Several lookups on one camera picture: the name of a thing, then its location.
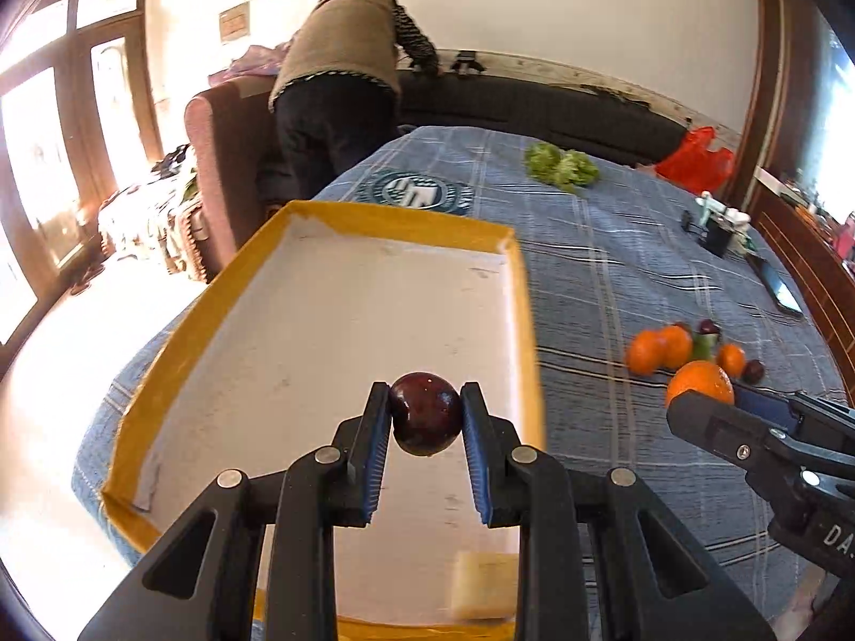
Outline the small orange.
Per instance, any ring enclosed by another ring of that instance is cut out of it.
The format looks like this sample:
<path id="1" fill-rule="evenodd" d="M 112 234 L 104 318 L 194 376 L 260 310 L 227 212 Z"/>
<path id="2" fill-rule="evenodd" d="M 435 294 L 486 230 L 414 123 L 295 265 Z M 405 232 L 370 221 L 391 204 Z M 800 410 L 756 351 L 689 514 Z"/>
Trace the small orange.
<path id="1" fill-rule="evenodd" d="M 730 379 L 737 379 L 742 376 L 747 365 L 747 355 L 741 346 L 725 343 L 717 349 L 716 363 Z"/>

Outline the dark purple plum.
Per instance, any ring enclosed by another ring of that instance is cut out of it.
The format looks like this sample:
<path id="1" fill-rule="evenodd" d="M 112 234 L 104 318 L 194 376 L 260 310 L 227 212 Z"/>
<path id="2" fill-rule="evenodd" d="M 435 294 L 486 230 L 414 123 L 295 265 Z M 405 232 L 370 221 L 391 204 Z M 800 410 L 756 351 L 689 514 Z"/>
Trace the dark purple plum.
<path id="1" fill-rule="evenodd" d="M 705 318 L 700 321 L 697 326 L 697 331 L 700 334 L 710 334 L 710 336 L 719 336 L 720 327 L 716 321 L 710 320 L 710 318 Z"/>

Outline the small black charger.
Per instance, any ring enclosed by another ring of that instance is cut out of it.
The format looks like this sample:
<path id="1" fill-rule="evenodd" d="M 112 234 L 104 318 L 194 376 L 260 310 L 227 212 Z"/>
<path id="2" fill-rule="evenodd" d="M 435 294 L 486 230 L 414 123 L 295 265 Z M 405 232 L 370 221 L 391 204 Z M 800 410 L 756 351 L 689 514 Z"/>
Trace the small black charger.
<path id="1" fill-rule="evenodd" d="M 684 210 L 681 214 L 681 228 L 686 233 L 697 232 L 697 224 L 694 222 L 693 215 L 688 210 Z"/>

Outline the orange mandarin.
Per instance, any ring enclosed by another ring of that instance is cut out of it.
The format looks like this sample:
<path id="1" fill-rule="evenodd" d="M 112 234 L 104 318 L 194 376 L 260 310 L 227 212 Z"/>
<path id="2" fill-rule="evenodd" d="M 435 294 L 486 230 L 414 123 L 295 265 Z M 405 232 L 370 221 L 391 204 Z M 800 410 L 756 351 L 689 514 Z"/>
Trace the orange mandarin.
<path id="1" fill-rule="evenodd" d="M 636 376 L 651 376 L 665 363 L 666 344 L 661 330 L 642 330 L 625 351 L 627 370 Z"/>

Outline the wall notice plaque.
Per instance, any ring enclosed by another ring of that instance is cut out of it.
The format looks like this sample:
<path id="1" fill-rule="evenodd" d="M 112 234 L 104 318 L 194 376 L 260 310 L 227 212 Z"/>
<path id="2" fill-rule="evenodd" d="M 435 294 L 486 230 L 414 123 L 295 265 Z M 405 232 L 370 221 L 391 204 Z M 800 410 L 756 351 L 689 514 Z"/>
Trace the wall notice plaque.
<path id="1" fill-rule="evenodd" d="M 251 30 L 249 3 L 242 2 L 219 13 L 219 38 L 222 42 L 232 42 L 245 38 Z"/>

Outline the dark red plum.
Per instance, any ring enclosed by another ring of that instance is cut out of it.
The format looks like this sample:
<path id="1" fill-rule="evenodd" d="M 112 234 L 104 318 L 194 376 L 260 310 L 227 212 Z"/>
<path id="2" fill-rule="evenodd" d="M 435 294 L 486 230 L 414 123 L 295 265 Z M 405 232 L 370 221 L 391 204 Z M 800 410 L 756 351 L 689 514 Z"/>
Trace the dark red plum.
<path id="1" fill-rule="evenodd" d="M 462 431 L 464 404 L 448 380 L 428 372 L 400 376 L 390 386 L 387 411 L 397 444 L 409 455 L 435 456 Z"/>

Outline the blue plaid tablecloth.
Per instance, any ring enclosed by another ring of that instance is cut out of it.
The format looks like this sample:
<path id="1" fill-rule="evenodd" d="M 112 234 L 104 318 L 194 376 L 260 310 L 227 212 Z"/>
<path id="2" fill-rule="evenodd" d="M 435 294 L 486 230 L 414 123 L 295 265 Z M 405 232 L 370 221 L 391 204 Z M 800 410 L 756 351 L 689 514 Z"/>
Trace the blue plaid tablecloth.
<path id="1" fill-rule="evenodd" d="M 632 375 L 625 351 L 639 331 L 710 318 L 727 341 L 764 364 L 765 388 L 842 400 L 826 341 L 812 321 L 778 310 L 740 256 L 710 255 L 681 230 L 682 212 L 694 206 L 688 192 L 611 162 L 601 162 L 590 188 L 557 190 L 527 175 L 528 146 L 526 137 L 492 130 L 419 128 L 313 201 L 416 208 L 513 229 L 545 404 L 539 449 L 593 475 L 633 470 L 761 615 L 775 618 L 809 566 L 770 537 L 771 510 L 741 470 L 671 433 L 668 379 Z M 189 311 L 114 382 L 75 463 L 74 492 L 129 561 L 146 550 L 108 520 L 102 490 L 133 396 Z"/>

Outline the pale foam block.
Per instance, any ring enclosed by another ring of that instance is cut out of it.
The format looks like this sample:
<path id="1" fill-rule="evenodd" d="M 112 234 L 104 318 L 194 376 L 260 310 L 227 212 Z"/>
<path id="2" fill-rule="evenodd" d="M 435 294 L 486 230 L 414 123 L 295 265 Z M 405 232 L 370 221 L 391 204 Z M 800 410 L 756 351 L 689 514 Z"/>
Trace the pale foam block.
<path id="1" fill-rule="evenodd" d="M 516 614 L 519 556 L 462 551 L 452 570 L 449 613 L 458 621 L 492 621 Z"/>

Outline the orange tangerine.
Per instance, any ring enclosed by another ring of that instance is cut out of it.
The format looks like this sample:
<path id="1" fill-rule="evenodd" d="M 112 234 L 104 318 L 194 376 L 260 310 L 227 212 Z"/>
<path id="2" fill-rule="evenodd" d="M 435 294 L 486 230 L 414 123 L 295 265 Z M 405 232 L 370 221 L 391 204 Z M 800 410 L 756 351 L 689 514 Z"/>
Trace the orange tangerine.
<path id="1" fill-rule="evenodd" d="M 661 366 L 667 371 L 678 371 L 693 357 L 694 340 L 691 331 L 681 324 L 670 324 L 659 330 L 662 340 Z"/>

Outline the black sofa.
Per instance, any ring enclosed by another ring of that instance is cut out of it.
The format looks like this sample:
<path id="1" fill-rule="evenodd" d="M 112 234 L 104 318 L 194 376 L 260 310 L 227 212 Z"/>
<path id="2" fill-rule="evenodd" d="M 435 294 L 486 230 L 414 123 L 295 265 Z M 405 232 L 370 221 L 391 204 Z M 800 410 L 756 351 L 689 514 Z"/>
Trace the black sofa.
<path id="1" fill-rule="evenodd" d="M 400 122 L 471 126 L 545 140 L 621 165 L 652 165 L 686 136 L 684 124 L 636 101 L 513 80 L 400 71 Z"/>

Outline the large orange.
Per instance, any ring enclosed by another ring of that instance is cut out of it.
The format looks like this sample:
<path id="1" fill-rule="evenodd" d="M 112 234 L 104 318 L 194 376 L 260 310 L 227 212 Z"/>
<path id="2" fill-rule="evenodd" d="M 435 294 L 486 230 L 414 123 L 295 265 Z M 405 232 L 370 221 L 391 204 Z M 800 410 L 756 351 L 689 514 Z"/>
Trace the large orange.
<path id="1" fill-rule="evenodd" d="M 665 406 L 669 407 L 677 396 L 689 390 L 725 404 L 735 404 L 735 391 L 729 376 L 713 362 L 691 361 L 678 369 L 666 386 Z"/>

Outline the white plastic bottles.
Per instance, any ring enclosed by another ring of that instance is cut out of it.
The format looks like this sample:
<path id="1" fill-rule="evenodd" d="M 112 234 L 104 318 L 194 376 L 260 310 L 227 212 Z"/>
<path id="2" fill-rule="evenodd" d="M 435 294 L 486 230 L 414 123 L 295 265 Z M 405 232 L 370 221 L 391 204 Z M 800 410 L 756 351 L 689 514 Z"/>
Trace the white plastic bottles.
<path id="1" fill-rule="evenodd" d="M 710 216 L 720 217 L 732 224 L 733 237 L 726 253 L 735 253 L 737 256 L 753 253 L 757 255 L 758 247 L 751 236 L 751 217 L 748 213 L 741 212 L 735 207 L 726 206 L 723 202 L 716 200 L 708 191 L 704 191 L 696 198 L 698 208 L 697 241 L 703 233 L 704 223 Z"/>

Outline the black pen cup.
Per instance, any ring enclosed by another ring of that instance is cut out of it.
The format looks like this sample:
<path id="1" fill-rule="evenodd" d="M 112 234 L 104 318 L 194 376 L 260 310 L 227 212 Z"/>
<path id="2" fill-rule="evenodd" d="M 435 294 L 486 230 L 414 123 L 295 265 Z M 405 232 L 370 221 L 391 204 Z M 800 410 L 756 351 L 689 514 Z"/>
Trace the black pen cup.
<path id="1" fill-rule="evenodd" d="M 732 237 L 732 224 L 723 218 L 710 216 L 704 223 L 703 233 L 698 238 L 698 243 L 712 255 L 723 257 L 729 249 Z"/>

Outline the red plastic bag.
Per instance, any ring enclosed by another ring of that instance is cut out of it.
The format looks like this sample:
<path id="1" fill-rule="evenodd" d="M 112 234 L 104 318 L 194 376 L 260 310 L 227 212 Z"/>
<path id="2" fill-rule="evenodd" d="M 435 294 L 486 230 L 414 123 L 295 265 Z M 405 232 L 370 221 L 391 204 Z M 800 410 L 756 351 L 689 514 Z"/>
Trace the red plastic bag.
<path id="1" fill-rule="evenodd" d="M 658 177 L 690 191 L 696 196 L 716 192 L 726 184 L 733 171 L 735 155 L 727 147 L 712 149 L 716 129 L 712 126 L 689 130 L 671 155 L 655 165 Z"/>

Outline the green lettuce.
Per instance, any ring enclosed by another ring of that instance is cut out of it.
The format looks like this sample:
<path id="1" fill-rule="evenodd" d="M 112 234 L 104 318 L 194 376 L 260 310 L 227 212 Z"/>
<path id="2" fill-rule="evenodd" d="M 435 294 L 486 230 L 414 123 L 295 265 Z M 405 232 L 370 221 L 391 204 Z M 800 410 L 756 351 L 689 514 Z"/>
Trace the green lettuce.
<path id="1" fill-rule="evenodd" d="M 527 175 L 564 192 L 576 192 L 599 181 L 599 167 L 584 152 L 562 151 L 558 146 L 536 142 L 523 155 Z"/>

